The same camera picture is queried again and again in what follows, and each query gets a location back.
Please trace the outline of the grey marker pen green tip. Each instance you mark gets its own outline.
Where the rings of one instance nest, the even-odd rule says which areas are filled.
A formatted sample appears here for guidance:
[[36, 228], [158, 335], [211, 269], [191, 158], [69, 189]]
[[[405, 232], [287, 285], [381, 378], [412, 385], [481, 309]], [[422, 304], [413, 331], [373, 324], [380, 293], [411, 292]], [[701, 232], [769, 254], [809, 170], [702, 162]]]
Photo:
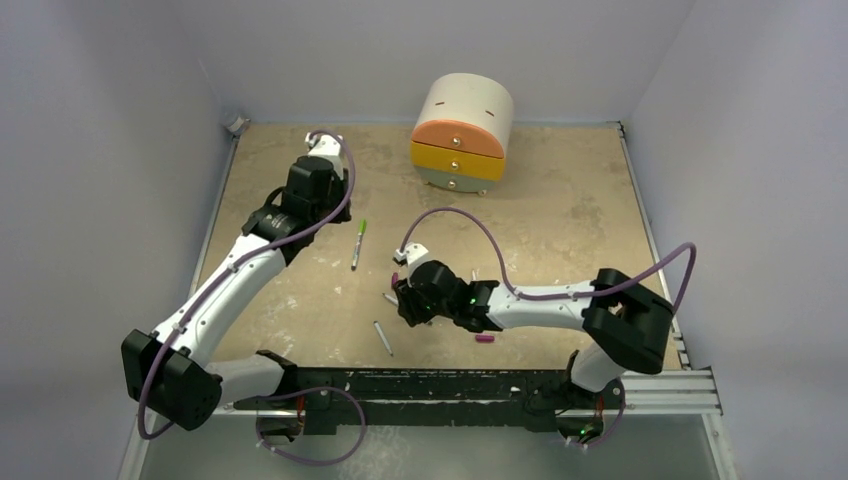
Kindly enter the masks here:
[[352, 253], [351, 266], [350, 269], [352, 271], [356, 271], [359, 265], [359, 259], [361, 255], [362, 245], [365, 237], [365, 232], [367, 229], [367, 220], [362, 219], [358, 226], [356, 241], [354, 245], [354, 250]]

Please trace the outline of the grey marker pen blue tip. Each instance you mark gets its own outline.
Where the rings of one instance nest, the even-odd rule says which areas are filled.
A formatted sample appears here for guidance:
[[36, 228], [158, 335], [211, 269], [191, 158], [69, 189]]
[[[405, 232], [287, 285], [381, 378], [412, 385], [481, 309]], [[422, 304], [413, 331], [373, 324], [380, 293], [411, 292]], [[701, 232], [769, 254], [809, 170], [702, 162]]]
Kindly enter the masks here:
[[386, 299], [386, 300], [387, 300], [390, 304], [392, 304], [393, 306], [398, 306], [398, 305], [399, 305], [398, 300], [397, 300], [395, 297], [393, 297], [393, 296], [391, 296], [391, 295], [389, 295], [389, 294], [387, 294], [387, 293], [383, 293], [383, 294], [382, 294], [382, 296], [383, 296], [383, 297], [384, 297], [384, 298], [385, 298], [385, 299]]

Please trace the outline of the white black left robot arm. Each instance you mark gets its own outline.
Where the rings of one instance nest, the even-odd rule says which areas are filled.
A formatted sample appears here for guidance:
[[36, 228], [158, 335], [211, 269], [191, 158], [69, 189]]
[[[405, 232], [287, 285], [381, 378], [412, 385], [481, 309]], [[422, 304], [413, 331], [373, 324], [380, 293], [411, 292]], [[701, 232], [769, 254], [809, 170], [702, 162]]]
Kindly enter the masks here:
[[252, 212], [233, 247], [206, 282], [149, 333], [132, 330], [120, 346], [129, 396], [138, 403], [137, 432], [144, 440], [163, 434], [146, 428], [149, 410], [191, 431], [221, 404], [224, 378], [210, 358], [224, 335], [264, 286], [309, 246], [328, 223], [350, 220], [356, 166], [350, 160], [299, 157], [285, 185]]

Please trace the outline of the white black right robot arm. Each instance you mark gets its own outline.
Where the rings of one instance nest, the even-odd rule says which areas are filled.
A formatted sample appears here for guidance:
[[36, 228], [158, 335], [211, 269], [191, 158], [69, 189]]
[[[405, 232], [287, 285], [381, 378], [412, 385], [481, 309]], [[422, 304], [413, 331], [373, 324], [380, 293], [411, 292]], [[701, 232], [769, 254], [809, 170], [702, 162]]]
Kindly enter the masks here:
[[411, 326], [444, 317], [476, 334], [523, 327], [587, 334], [590, 346], [572, 356], [561, 381], [564, 399], [576, 407], [626, 371], [656, 375], [664, 368], [673, 305], [615, 269], [573, 285], [509, 289], [497, 280], [465, 281], [427, 260], [393, 280], [392, 290]]

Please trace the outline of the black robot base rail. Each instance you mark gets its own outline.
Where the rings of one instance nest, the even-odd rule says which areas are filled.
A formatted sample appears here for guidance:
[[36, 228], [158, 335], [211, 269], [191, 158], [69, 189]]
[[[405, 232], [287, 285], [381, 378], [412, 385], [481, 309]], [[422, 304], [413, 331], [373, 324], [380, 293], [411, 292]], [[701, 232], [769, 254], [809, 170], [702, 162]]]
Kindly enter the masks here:
[[603, 417], [624, 408], [621, 380], [598, 393], [578, 387], [572, 369], [285, 369], [277, 391], [237, 402], [257, 411], [300, 411], [305, 431], [342, 425], [520, 427], [534, 433], [595, 436]]

